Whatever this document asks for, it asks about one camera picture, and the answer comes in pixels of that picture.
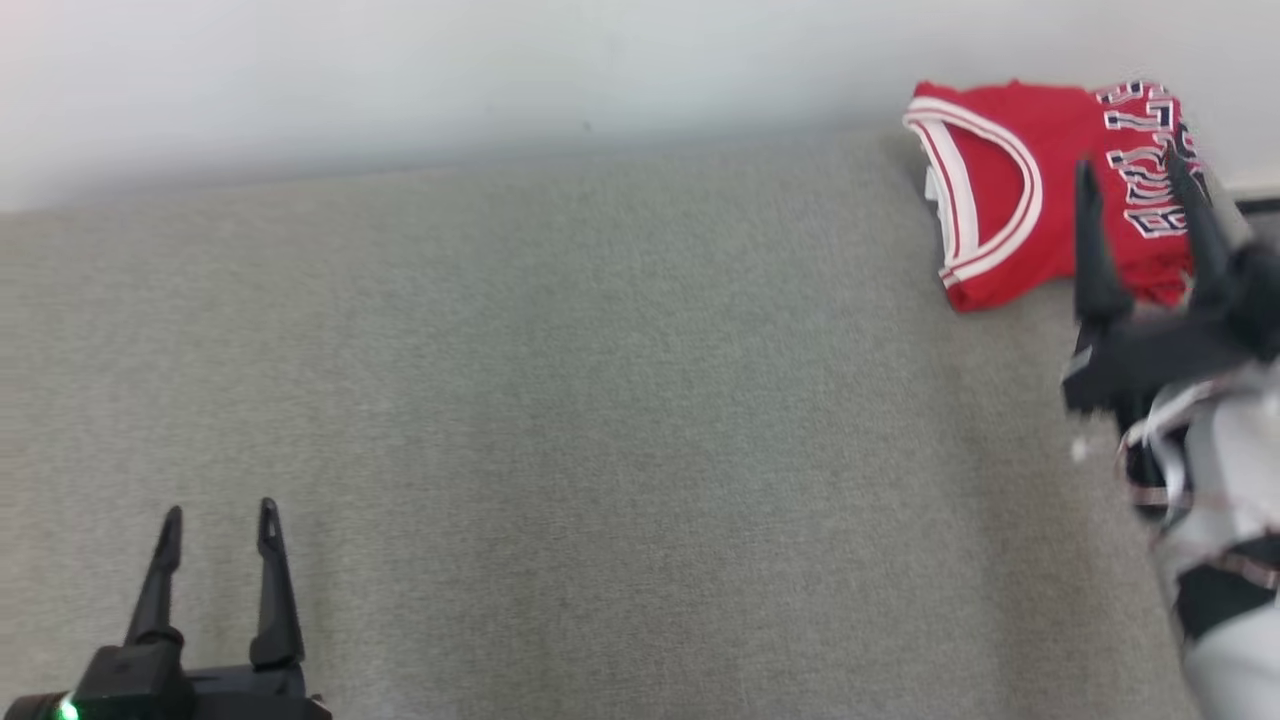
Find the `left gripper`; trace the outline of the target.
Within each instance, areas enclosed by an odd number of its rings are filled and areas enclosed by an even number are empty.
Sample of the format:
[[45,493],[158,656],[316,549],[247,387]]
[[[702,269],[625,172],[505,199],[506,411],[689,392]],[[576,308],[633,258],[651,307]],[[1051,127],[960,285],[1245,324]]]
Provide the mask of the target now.
[[305,639],[275,501],[262,498],[259,506],[262,574],[252,665],[184,669],[179,650],[186,639],[172,624],[182,538],[183,511],[172,506],[124,646],[99,648],[69,691],[13,700],[3,720],[332,720],[329,707],[305,687]]

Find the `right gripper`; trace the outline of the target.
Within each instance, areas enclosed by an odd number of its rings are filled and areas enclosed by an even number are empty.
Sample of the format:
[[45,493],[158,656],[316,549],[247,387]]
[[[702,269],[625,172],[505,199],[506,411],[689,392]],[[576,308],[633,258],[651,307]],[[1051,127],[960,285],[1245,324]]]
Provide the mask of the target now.
[[[1165,386],[1280,357],[1280,252],[1248,243],[1233,256],[1204,186],[1175,147],[1167,150],[1166,168],[1192,259],[1185,313],[1082,333],[1083,348],[1062,380],[1071,413],[1120,414],[1124,404]],[[1083,327],[1110,327],[1135,307],[1110,252],[1103,209],[1100,183],[1083,158],[1075,169],[1073,291]]]

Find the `red basketball jersey white trim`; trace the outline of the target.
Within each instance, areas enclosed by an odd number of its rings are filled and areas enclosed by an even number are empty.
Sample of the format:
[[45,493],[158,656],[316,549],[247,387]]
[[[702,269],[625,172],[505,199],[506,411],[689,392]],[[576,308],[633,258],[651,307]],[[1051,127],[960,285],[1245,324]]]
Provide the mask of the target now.
[[1204,165],[1180,100],[1135,79],[1107,88],[919,83],[902,115],[925,154],[941,229],[940,279],[957,313],[1010,304],[1075,270],[1076,167],[1088,161],[1123,283],[1178,305],[1190,287],[1187,219],[1166,159]]

